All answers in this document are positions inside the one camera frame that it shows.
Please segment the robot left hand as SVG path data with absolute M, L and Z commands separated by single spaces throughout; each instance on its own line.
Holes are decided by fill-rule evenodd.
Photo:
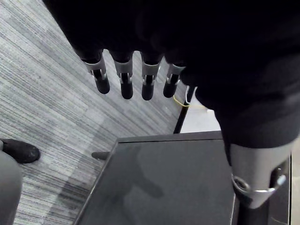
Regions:
M 140 51 L 183 66 L 220 124 L 239 200 L 260 207 L 300 133 L 297 0 L 46 0 L 77 55 Z

